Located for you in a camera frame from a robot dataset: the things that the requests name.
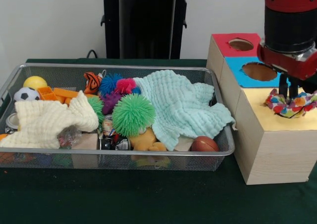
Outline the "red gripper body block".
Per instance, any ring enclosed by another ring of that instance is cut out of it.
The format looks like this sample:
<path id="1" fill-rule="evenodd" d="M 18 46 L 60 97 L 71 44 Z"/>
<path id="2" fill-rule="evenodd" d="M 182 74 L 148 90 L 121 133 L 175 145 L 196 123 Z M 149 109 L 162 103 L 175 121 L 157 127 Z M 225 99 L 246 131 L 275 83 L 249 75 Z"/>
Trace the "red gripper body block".
<path id="1" fill-rule="evenodd" d="M 301 54 L 284 54 L 272 51 L 262 39 L 257 55 L 265 65 L 300 80 L 309 79 L 317 72 L 317 49 L 314 45 Z"/>

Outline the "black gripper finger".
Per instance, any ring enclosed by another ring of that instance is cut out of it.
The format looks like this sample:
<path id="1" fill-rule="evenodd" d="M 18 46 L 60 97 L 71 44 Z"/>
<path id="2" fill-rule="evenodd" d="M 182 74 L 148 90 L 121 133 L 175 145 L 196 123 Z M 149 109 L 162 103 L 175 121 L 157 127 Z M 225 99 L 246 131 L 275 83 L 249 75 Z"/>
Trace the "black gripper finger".
<path id="1" fill-rule="evenodd" d="M 279 78 L 279 95 L 287 97 L 288 94 L 288 83 L 287 83 L 287 75 L 281 74 Z"/>
<path id="2" fill-rule="evenodd" d="M 290 79 L 290 99 L 293 100 L 298 96 L 299 80 Z"/>

